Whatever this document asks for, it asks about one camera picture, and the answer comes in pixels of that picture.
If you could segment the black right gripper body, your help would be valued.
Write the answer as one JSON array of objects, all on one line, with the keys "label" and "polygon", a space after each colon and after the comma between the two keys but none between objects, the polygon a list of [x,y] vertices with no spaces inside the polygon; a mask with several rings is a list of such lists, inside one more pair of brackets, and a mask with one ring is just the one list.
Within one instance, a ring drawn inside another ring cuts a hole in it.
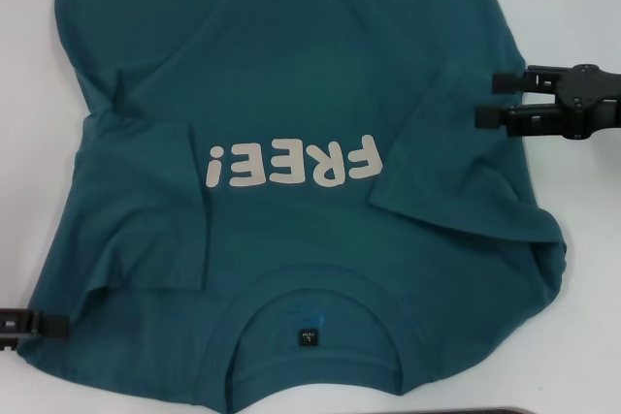
[{"label": "black right gripper body", "polygon": [[598,131],[620,128],[619,74],[579,64],[557,81],[555,94],[563,110],[564,138],[586,140]]}]

